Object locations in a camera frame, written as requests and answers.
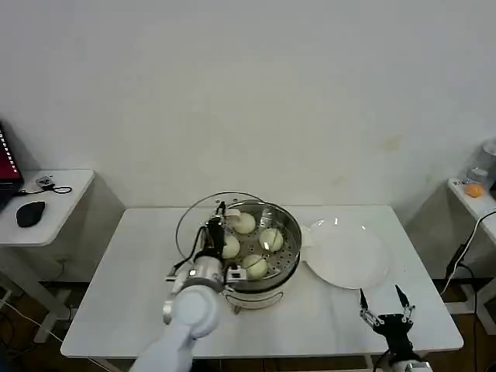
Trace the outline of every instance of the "wire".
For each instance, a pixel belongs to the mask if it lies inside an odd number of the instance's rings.
[[[54,334],[53,332],[51,332],[49,329],[46,329],[45,327],[43,327],[41,324],[39,324],[36,320],[33,320],[31,319],[29,316],[25,316],[24,314],[22,314],[19,310],[17,310],[14,306],[10,305],[8,302],[5,303],[5,305],[9,306],[12,310],[14,310],[18,315],[20,315],[21,317],[23,317],[24,319],[26,320],[29,320],[31,323],[34,323],[36,324],[37,326],[39,326],[40,329],[42,329],[43,331],[47,332],[48,334],[50,334],[54,339],[57,339],[58,341],[60,341],[60,343],[63,343],[64,341],[59,337],[57,336],[56,334]],[[96,364],[97,366],[99,366],[100,368],[102,368],[103,370],[106,370],[107,372],[111,372],[110,369],[108,369],[107,367],[101,365],[99,362],[97,362],[96,360],[93,360],[91,358],[86,358],[87,360],[89,360],[90,362],[92,362],[93,364]]]
[[[25,316],[24,314],[22,314],[19,310],[17,310],[14,306],[10,305],[8,302],[5,303],[6,306],[9,306],[12,310],[14,310],[19,316],[21,316],[22,318],[26,319],[26,320],[29,320],[31,323],[34,323],[36,324],[37,326],[39,326],[43,331],[49,333],[53,338],[55,339],[58,339],[61,343],[63,342],[63,340],[55,335],[53,332],[51,332],[49,329],[46,329],[45,327],[43,327],[41,324],[39,324],[36,320],[32,320],[29,316]]]
[[[196,245],[198,244],[198,240],[200,239],[200,235],[202,234],[202,231],[205,230],[205,229],[206,229],[205,226],[201,226],[198,229],[198,231],[196,232],[195,242],[193,243],[193,249],[191,250],[191,253],[189,253],[189,256],[188,257],[185,257],[184,260],[180,261],[179,263],[176,263],[173,266],[173,271],[172,271],[172,274],[173,275],[176,274],[177,269],[179,269],[181,266],[183,266],[184,264],[186,264],[193,257],[193,255],[195,254]]]
[[[455,262],[455,265],[453,267],[453,272],[451,273],[451,275],[448,277],[448,281],[446,282],[446,285],[444,286],[444,289],[443,291],[441,292],[441,295],[444,295],[444,292],[446,292],[446,289],[448,289],[448,286],[450,285],[450,282],[451,280],[453,279],[453,277],[455,276],[455,273],[456,273],[456,268],[459,266],[459,263],[460,261],[465,257],[465,255],[467,254],[468,252],[468,249],[470,248],[470,244],[472,243],[472,240],[474,240],[474,237],[475,237],[475,232],[477,231],[477,228],[479,227],[480,223],[482,221],[484,221],[487,217],[491,216],[491,215],[496,215],[496,211],[494,212],[491,212],[491,213],[487,213],[486,215],[480,217],[477,222],[475,222],[475,227],[474,227],[474,230],[472,230],[472,233],[469,235],[467,241],[465,242],[464,246],[465,246],[465,249],[463,250],[463,252],[460,254],[460,257],[458,257],[458,260],[456,260]]]
[[[377,359],[377,362],[374,363],[374,370],[373,372],[376,372],[377,368],[379,367],[379,364],[381,364],[382,360],[384,357],[389,353],[389,349],[384,351],[381,356],[379,356],[379,359]]]
[[[464,268],[470,273],[470,276],[473,280],[475,280],[475,275],[472,269],[468,266],[460,263],[460,267]],[[477,291],[474,288],[474,372],[477,372]]]
[[[32,192],[28,192],[26,190],[19,190],[14,194],[14,196],[36,195],[36,194],[42,194],[42,193],[47,192],[47,191],[52,191],[55,194],[61,194],[61,195],[62,194],[69,194],[72,191],[72,187],[71,186],[57,186],[55,188],[47,187],[47,188],[44,188],[43,190],[32,191]]]

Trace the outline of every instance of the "white table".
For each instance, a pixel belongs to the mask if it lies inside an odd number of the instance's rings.
[[[387,244],[392,267],[366,290],[376,313],[401,311],[398,284],[417,306],[409,338],[419,352],[456,350],[458,329],[413,245],[389,206],[288,207],[302,224],[350,219]],[[91,281],[62,345],[66,357],[136,358],[161,332],[164,281],[180,260],[174,228],[183,208],[128,209]],[[359,317],[359,292],[334,287],[302,263],[278,304],[234,315],[223,301],[222,322],[194,349],[197,358],[314,357],[377,354],[387,349]]]
[[[23,176],[23,188],[28,192],[39,190],[35,181],[42,176],[51,176],[56,186],[72,187],[72,192],[63,195],[48,191],[13,198],[0,212],[0,271],[50,310],[43,323],[50,329],[57,318],[67,319],[70,316],[70,310],[64,305],[70,292],[61,291],[58,298],[55,298],[39,283],[39,276],[19,257],[18,248],[38,246],[42,249],[52,243],[88,189],[94,175],[91,170],[38,170],[23,172]],[[16,212],[19,207],[36,201],[46,202],[40,222],[29,228],[18,227]],[[35,340],[41,342],[45,336],[45,332],[40,332]]]
[[[448,186],[475,219],[496,211],[496,201],[487,192],[479,198],[472,198],[465,194],[464,185],[456,178],[450,178]],[[491,241],[496,244],[496,215],[487,217],[480,225]],[[462,285],[462,289],[467,295],[467,301],[446,304],[451,314],[474,313],[474,290],[470,285]],[[496,297],[496,278],[477,292],[477,317],[488,335],[496,335],[496,323],[485,306],[494,297]]]

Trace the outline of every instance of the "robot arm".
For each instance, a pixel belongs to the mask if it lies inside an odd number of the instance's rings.
[[[174,265],[167,278],[174,285],[164,302],[164,323],[168,326],[164,327],[159,339],[138,356],[131,372],[188,372],[196,339],[207,336],[219,324],[219,293],[226,284],[225,270],[227,276],[231,271],[231,265],[225,265],[222,259],[224,212],[222,203],[198,231],[198,236],[202,232],[204,236],[194,267],[175,276],[175,271],[185,261]]]
[[[408,339],[408,332],[413,326],[411,317],[415,306],[410,305],[399,286],[396,286],[396,293],[403,307],[403,314],[375,315],[369,309],[365,294],[360,289],[360,317],[374,332],[386,338],[391,355],[387,367],[393,372],[432,372],[429,363],[414,353],[413,345]]]
[[[160,338],[148,346],[132,372],[188,372],[195,340],[207,336],[219,324],[218,295],[205,285],[192,285],[174,300],[172,321]]]

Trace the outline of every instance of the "laptop screen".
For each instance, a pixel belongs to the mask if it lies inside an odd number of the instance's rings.
[[[14,163],[14,158],[5,141],[4,134],[0,128],[0,180],[20,180],[21,174]]]

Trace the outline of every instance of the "black mouse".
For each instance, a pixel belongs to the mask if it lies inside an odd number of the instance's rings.
[[[33,203],[24,204],[17,210],[17,225],[19,227],[35,226],[40,220],[45,210],[44,201],[34,201]]]

